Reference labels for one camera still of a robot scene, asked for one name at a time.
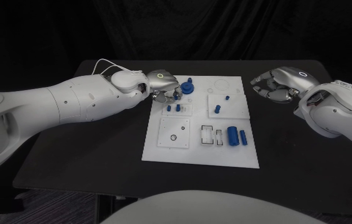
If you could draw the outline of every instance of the blue part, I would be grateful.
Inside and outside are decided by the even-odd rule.
[[[216,105],[216,107],[215,107],[215,114],[218,114],[219,112],[221,112],[221,106]]]
[[[244,130],[240,131],[240,134],[241,134],[241,139],[242,139],[242,145],[247,145],[248,143],[247,143]]]
[[[182,83],[182,92],[183,94],[190,94],[195,91],[195,86],[190,82]]]
[[[228,136],[229,136],[229,145],[238,146],[240,145],[240,139],[238,139],[238,132],[237,132],[235,126],[228,127]]]

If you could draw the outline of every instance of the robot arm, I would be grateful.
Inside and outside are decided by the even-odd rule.
[[[319,84],[310,74],[293,67],[280,67],[257,77],[251,84],[267,80],[271,88],[254,87],[261,96],[278,103],[300,98],[294,114],[325,137],[345,135],[352,140],[352,85],[335,81]]]
[[[113,76],[79,76],[33,90],[0,93],[0,164],[23,142],[40,131],[74,122],[100,120],[133,108],[153,93],[157,102],[170,103],[182,90],[165,70],[118,71]]]

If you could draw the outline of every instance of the table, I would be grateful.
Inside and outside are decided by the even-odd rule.
[[[297,101],[277,104],[250,81],[280,66],[294,66],[325,83],[317,61],[115,61],[146,73],[241,76],[251,114],[260,169],[141,161],[152,98],[94,122],[42,132],[14,179],[19,188],[84,191],[146,198],[176,190],[235,193],[293,209],[352,214],[352,142],[322,137],[293,115]],[[91,74],[84,61],[75,76]],[[100,64],[102,71],[110,64]]]

